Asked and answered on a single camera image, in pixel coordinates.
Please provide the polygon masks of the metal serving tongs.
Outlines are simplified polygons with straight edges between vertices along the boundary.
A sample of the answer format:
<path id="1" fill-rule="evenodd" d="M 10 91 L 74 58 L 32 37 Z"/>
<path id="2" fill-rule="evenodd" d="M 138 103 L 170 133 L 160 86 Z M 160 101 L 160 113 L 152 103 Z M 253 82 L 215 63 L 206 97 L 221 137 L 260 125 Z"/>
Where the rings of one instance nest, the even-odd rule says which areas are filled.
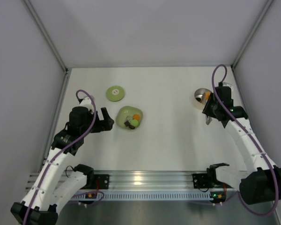
<path id="1" fill-rule="evenodd" d="M 205 115 L 205 122 L 207 125 L 209 125 L 212 121 L 212 118 L 210 116 Z"/>

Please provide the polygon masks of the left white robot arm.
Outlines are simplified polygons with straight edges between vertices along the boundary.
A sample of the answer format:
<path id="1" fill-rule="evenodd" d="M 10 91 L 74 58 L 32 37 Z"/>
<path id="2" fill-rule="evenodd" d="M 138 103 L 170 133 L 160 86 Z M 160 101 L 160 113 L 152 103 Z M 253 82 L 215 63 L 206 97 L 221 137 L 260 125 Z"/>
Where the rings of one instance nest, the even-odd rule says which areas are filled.
<path id="1" fill-rule="evenodd" d="M 36 181 L 20 202 L 13 203 L 11 213 L 20 225 L 54 225 L 65 205 L 81 188 L 89 188 L 94 181 L 92 167 L 78 164 L 63 184 L 58 182 L 70 161 L 91 133 L 112 130 L 114 120 L 102 108 L 103 120 L 97 115 L 94 98 L 86 94 L 78 98 L 68 122 L 53 139 L 48 158 Z"/>

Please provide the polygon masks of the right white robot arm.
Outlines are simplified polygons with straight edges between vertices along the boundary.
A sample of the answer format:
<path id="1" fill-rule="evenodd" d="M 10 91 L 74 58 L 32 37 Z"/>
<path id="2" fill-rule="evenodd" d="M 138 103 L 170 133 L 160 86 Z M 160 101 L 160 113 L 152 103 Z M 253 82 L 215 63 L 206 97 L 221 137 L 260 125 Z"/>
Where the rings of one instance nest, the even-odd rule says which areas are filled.
<path id="1" fill-rule="evenodd" d="M 210 93 L 203 114 L 221 122 L 237 146 L 246 171 L 227 163 L 213 164 L 207 169 L 211 182 L 236 189 L 248 205 L 280 200 L 281 167 L 261 147 L 243 107 L 234 106 L 231 87 L 220 82 L 215 91 Z"/>

